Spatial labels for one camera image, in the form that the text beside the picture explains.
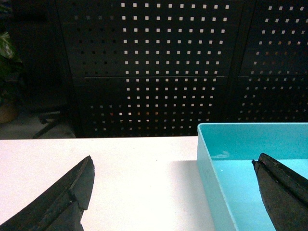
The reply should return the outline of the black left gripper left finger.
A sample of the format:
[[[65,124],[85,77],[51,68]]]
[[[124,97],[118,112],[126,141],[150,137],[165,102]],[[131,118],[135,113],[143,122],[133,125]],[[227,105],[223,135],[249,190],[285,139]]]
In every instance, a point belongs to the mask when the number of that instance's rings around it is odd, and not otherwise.
[[[58,179],[33,202],[1,224],[2,231],[82,231],[94,185],[90,156]]]

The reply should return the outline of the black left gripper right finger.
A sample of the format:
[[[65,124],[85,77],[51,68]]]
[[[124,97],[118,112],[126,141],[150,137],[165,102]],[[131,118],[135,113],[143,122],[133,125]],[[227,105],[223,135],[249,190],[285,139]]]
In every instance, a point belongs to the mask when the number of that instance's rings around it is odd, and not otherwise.
[[[308,229],[308,180],[271,156],[252,160],[262,202],[277,231]]]

